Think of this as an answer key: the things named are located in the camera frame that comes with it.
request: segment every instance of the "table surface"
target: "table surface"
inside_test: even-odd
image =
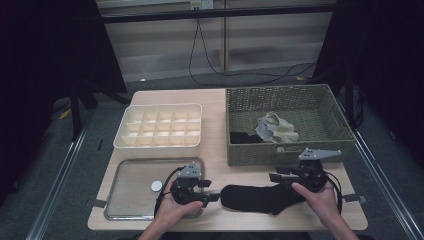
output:
[[[206,192],[220,192],[229,184],[271,186],[268,173],[275,172],[272,166],[227,165],[225,89],[156,90],[134,94],[132,105],[198,103],[202,105],[202,140],[200,158],[205,164],[205,178],[212,181]],[[97,199],[106,200],[110,192],[117,166],[125,158],[115,149],[100,186]],[[344,195],[354,193],[353,186],[343,163],[324,163],[326,171],[340,181]],[[92,230],[144,230],[150,221],[107,220],[103,208],[93,207],[88,219]],[[358,201],[343,200],[343,218],[353,230],[364,230],[368,226]],[[293,205],[279,215],[236,212],[212,202],[196,219],[183,219],[170,231],[319,231],[325,230],[318,217],[303,202]]]

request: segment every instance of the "human hand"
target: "human hand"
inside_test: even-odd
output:
[[[202,208],[201,201],[191,202],[186,205],[180,205],[175,202],[171,191],[174,181],[169,181],[166,185],[162,202],[152,223],[146,228],[139,240],[159,239],[168,229],[173,227],[185,214],[195,212]]]
[[[309,191],[299,183],[292,183],[293,189],[306,198],[309,207],[319,217],[321,223],[330,230],[334,239],[357,240],[358,237],[352,232],[349,225],[340,215],[337,208],[334,187],[329,181],[323,189],[317,193]]]
[[[334,187],[329,181],[317,193],[309,191],[299,183],[293,183],[292,187],[297,193],[306,198],[309,207],[312,208],[323,224],[323,221],[335,215],[340,215],[337,208]]]

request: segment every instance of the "metal tray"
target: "metal tray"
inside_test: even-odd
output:
[[[152,183],[166,178],[178,167],[195,163],[204,176],[204,164],[200,158],[131,159],[122,161],[115,174],[104,215],[108,220],[153,220],[156,198],[160,191],[152,190]],[[185,218],[196,218],[198,212]]]

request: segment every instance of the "wall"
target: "wall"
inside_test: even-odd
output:
[[[215,0],[214,8],[332,3],[330,0]],[[102,14],[189,10],[189,1],[97,0]],[[331,13],[200,19],[209,60],[217,71],[290,66],[318,58]],[[107,24],[125,81],[188,75],[196,20]],[[212,72],[200,33],[193,74]]]

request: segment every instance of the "electrical outlet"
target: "electrical outlet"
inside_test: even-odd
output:
[[[200,10],[200,9],[202,9],[202,1],[201,0],[190,1],[190,9],[191,10]]]
[[[213,0],[202,0],[202,7],[200,9],[213,9]]]

